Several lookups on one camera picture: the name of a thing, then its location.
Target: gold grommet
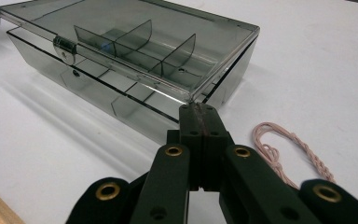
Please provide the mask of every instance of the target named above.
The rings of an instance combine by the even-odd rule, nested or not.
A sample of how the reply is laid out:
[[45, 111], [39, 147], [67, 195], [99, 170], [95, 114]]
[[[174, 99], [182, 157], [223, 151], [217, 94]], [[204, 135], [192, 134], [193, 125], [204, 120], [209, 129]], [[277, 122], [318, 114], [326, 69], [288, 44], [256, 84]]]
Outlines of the gold grommet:
[[234, 152], [237, 156], [239, 157], [250, 157], [251, 156], [251, 152], [246, 149], [246, 148], [243, 148], [243, 147], [236, 147], [234, 148]]
[[165, 154], [169, 156], [180, 156], [183, 150], [179, 147], [169, 147], [165, 149]]
[[[108, 188], [113, 189], [113, 191], [110, 193], [103, 193], [103, 190]], [[101, 201], [107, 201], [116, 198], [119, 193], [120, 186], [115, 182], [109, 182], [101, 184], [101, 186], [98, 187], [97, 191], [95, 192], [95, 196]]]
[[312, 190], [318, 197], [330, 203], [338, 203], [342, 200], [342, 196], [335, 189], [328, 186], [316, 185]]

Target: pink string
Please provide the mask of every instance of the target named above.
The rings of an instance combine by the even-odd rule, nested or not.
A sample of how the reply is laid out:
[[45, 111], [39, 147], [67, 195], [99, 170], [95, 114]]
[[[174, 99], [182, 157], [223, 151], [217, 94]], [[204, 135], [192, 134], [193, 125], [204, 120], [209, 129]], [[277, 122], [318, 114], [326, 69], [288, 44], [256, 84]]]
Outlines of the pink string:
[[310, 150], [307, 144], [301, 141], [294, 133], [289, 133], [283, 127], [270, 123], [264, 122], [257, 126], [255, 126], [253, 130], [253, 138], [255, 145], [258, 149], [258, 153], [260, 156], [268, 163], [268, 165], [275, 171], [275, 173], [283, 180], [284, 183], [287, 185], [292, 186], [295, 189], [298, 189], [298, 186], [293, 183], [292, 180], [287, 177], [284, 173], [282, 165], [279, 163], [279, 151], [275, 147], [271, 147], [268, 144], [262, 144], [260, 141], [261, 136], [268, 132], [276, 132], [280, 135], [283, 135], [294, 143], [296, 143], [299, 147], [301, 147], [307, 156], [310, 158], [310, 161], [315, 166], [316, 170], [318, 171], [319, 175], [321, 175], [324, 179], [336, 183], [334, 180], [333, 175], [330, 173], [328, 168], [324, 166], [324, 163]]

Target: white surface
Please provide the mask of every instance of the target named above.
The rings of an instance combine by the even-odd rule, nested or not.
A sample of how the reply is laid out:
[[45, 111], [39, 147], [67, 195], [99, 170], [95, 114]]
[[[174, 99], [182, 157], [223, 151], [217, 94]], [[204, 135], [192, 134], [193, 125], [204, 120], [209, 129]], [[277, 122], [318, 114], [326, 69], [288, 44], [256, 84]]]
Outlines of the white surface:
[[[358, 4], [174, 2], [261, 27], [248, 70], [219, 112], [235, 142], [252, 146], [256, 124], [281, 124], [358, 198]], [[5, 34], [12, 27], [0, 27], [0, 196], [26, 223], [63, 223], [92, 182], [132, 181], [158, 145], [39, 75]], [[316, 177], [293, 144], [264, 141], [281, 149], [295, 182]], [[191, 194], [189, 223], [224, 222], [217, 194]]]

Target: pink rope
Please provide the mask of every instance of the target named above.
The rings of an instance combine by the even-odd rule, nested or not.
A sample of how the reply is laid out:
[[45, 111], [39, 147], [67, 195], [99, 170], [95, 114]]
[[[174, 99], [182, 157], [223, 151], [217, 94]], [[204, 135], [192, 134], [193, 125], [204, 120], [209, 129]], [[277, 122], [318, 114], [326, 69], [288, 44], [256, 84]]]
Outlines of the pink rope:
[[287, 177], [284, 173], [282, 165], [279, 163], [279, 151], [275, 147], [271, 147], [268, 144], [262, 144], [260, 141], [261, 136], [268, 132], [276, 132], [284, 137], [289, 138], [294, 143], [296, 143], [299, 147], [301, 147], [307, 156], [310, 158], [310, 161], [315, 166], [319, 175], [321, 175], [324, 179], [336, 183], [333, 175], [330, 173], [328, 168], [324, 166], [324, 163], [310, 150], [307, 144], [301, 141], [294, 133], [289, 133], [283, 127], [270, 123], [264, 122], [257, 126], [255, 126], [253, 131], [253, 138], [255, 145], [258, 149], [258, 153], [260, 156], [268, 163], [268, 165], [275, 171], [275, 173], [283, 180], [284, 183], [292, 186], [293, 188], [298, 189], [298, 186], [293, 183], [292, 180]]

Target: transparent lid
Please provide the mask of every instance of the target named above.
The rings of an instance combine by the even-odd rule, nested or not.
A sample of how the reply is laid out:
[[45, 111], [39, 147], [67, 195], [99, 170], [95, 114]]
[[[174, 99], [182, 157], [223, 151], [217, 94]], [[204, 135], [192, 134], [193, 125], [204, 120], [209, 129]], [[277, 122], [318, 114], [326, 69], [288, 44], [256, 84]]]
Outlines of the transparent lid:
[[258, 33], [245, 22], [158, 0], [39, 0], [0, 7], [0, 16], [125, 64], [190, 100]]

